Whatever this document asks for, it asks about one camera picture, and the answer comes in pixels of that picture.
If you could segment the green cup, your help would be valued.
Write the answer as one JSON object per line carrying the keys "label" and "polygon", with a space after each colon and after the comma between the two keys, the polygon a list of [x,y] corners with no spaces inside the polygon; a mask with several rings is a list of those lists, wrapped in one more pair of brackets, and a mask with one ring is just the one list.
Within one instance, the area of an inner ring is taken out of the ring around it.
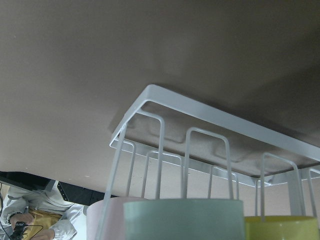
{"label": "green cup", "polygon": [[124,204],[128,240],[244,240],[243,202],[160,199]]}

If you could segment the pink cup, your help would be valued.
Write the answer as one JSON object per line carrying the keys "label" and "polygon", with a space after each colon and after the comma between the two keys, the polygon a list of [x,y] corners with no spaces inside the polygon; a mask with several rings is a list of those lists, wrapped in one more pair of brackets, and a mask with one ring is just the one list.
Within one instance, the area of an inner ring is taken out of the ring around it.
{"label": "pink cup", "polygon": [[[109,200],[109,211],[106,215],[106,223],[102,230],[103,240],[125,240],[126,228],[124,218],[124,203],[146,201],[141,197],[112,197]],[[104,201],[100,200],[87,208],[86,216],[86,239],[94,240],[96,237],[98,225],[101,219]]]}

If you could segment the yellow cup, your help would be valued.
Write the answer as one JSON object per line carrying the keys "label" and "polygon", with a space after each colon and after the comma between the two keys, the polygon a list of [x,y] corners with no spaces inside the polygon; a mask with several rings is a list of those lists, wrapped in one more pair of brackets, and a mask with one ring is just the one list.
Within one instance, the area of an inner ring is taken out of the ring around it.
{"label": "yellow cup", "polygon": [[247,240],[318,240],[318,220],[312,216],[246,216]]}

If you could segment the person in grey jacket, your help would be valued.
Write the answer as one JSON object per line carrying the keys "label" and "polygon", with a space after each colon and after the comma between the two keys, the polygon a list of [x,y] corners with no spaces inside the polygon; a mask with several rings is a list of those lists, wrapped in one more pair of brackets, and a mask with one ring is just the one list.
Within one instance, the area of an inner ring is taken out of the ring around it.
{"label": "person in grey jacket", "polygon": [[51,190],[42,192],[11,186],[3,203],[1,224],[14,230],[18,222],[25,223],[24,240],[74,239],[75,223],[85,208],[64,200],[57,182]]}

